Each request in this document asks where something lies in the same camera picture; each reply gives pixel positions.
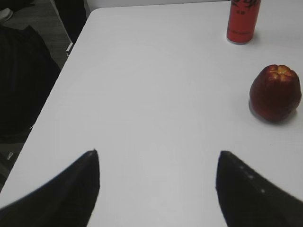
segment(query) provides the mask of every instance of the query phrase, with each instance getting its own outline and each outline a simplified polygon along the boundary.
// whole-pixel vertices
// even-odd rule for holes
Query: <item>can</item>
[[[245,44],[254,35],[261,0],[232,0],[227,27],[227,39]]]

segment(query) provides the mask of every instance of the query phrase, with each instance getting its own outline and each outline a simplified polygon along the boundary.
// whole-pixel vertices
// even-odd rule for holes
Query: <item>red apple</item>
[[[265,67],[250,88],[252,108],[271,122],[287,118],[298,107],[301,96],[298,75],[285,65]]]

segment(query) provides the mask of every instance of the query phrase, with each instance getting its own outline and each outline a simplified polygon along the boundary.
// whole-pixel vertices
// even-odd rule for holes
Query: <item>white table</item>
[[[272,125],[248,108],[269,64],[303,81],[303,1],[262,2],[254,40],[226,41],[230,2],[97,9],[90,15],[8,180],[0,206],[99,152],[90,227],[226,226],[220,150],[303,200],[303,104]]]

